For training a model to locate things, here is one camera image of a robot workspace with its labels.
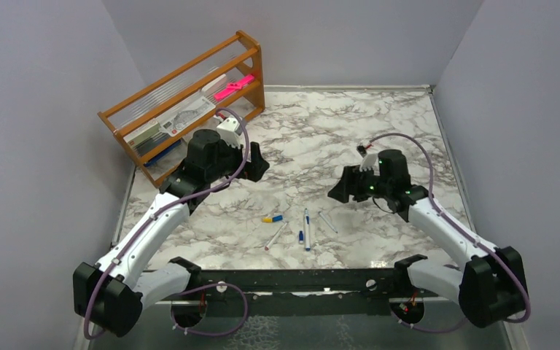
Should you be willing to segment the thin white pen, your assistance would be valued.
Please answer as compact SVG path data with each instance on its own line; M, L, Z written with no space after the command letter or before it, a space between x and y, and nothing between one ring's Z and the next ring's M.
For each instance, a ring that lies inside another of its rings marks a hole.
M338 229L334 226L334 224L331 222L331 219L325 213L319 211L318 215L323 220L323 222L331 229L331 231L333 231L334 233L338 233Z

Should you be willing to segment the white blue marker pen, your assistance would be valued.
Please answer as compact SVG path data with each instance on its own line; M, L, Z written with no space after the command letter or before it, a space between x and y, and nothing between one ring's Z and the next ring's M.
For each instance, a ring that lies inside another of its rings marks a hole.
M308 209L304 209L304 244L307 252L311 251L311 226Z

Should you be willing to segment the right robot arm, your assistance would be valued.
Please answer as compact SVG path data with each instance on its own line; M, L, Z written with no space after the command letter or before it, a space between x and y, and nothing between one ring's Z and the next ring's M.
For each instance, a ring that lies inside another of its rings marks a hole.
M426 233L456 263L452 268L416 254L394 264L392 289L408 297L425 289L457 304L465 319L484 328L529 313L521 255L499 248L453 218L425 187L413 184L404 154L386 149L346 166L328 197L341 203L383 199L392 213Z

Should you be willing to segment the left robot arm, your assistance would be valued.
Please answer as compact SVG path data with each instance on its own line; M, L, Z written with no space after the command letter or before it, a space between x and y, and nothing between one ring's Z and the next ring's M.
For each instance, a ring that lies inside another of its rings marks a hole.
M84 319L84 337L93 340L106 331L122 337L145 308L168 296L188 300L209 289L201 282L200 267L181 257L152 273L144 269L210 194L227 189L234 179L258 182L269 167L255 141L241 144L234 132L196 131L185 159L126 237L96 263L75 269L74 310Z

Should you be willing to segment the yellow blue marker cap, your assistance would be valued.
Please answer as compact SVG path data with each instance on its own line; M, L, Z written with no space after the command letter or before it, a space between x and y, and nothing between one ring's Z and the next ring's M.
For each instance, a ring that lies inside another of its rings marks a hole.
M273 222L280 222L282 221L284 218L282 215L276 215L276 216L271 216L271 217L263 217L262 218L262 222L264 223L273 223Z

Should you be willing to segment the white red-tipped marker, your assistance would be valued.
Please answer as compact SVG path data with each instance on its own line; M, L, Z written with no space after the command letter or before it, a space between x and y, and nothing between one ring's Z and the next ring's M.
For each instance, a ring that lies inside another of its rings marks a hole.
M282 226L278 228L278 230L273 234L270 240L265 244L264 246L265 251L268 251L276 243L276 241L278 240L280 235L286 230L288 225L289 225L288 222L284 222Z

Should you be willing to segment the pink plastic tool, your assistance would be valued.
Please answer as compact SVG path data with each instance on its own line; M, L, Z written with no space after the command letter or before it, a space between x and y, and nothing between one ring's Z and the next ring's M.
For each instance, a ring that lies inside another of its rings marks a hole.
M231 96L232 94L236 93L237 91L242 90L243 88L245 88L247 85L249 85L254 81L255 81L254 75L248 74L242 79L240 79L239 81L227 83L223 90L214 94L214 98L216 99L216 101L221 101L227 98L228 96Z

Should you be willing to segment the white eraser block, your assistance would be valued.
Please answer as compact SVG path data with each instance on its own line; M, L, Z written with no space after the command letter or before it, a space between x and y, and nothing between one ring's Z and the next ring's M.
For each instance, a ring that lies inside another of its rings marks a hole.
M227 84L228 78L226 74L221 74L214 80L210 81L210 83L204 85L201 88L201 92L204 95L213 95L218 90L223 89Z

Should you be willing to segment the white calculator box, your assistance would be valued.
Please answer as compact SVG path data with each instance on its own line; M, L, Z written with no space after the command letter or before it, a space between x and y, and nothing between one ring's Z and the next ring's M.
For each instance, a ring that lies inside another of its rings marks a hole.
M207 97L195 95L186 98L155 119L160 126L160 131L175 136L214 109L215 104Z

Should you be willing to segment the wooden shelf rack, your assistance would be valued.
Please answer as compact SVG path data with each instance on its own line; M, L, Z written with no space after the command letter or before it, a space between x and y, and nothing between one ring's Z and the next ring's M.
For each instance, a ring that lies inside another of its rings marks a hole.
M98 117L155 186L176 168L161 158L210 120L219 107L250 121L265 110L263 55L244 31L217 44Z

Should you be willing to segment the green white book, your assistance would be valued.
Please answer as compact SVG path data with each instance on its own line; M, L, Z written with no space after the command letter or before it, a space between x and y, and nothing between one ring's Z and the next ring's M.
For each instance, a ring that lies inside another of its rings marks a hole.
M126 144L140 157L144 156L166 139L156 120L151 120L124 136Z

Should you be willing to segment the black mounting rail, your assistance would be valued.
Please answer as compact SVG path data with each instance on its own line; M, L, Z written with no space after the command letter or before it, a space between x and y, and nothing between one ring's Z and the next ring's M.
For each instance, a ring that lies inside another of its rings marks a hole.
M402 284L393 268L202 270L187 291L162 300L207 317L388 316L393 303L433 295Z

